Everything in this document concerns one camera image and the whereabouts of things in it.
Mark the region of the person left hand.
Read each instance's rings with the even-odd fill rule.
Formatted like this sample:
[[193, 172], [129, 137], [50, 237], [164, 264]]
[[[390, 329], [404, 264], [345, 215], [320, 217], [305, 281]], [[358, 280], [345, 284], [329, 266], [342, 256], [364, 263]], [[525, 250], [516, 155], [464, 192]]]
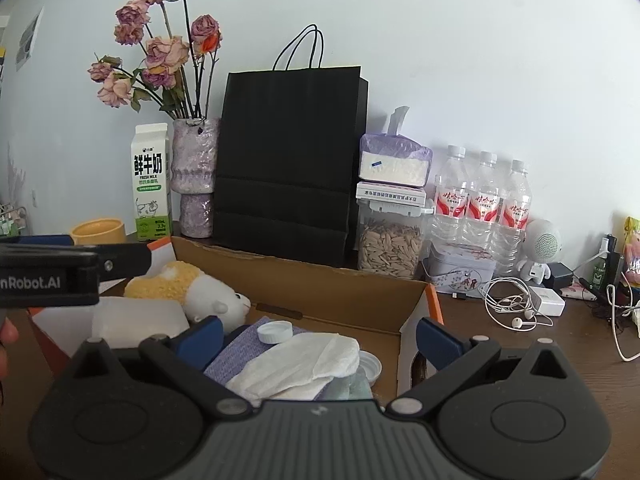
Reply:
[[6, 318], [0, 330], [0, 379], [6, 378], [9, 370], [8, 352], [6, 346], [14, 344], [20, 338], [20, 332], [9, 318]]

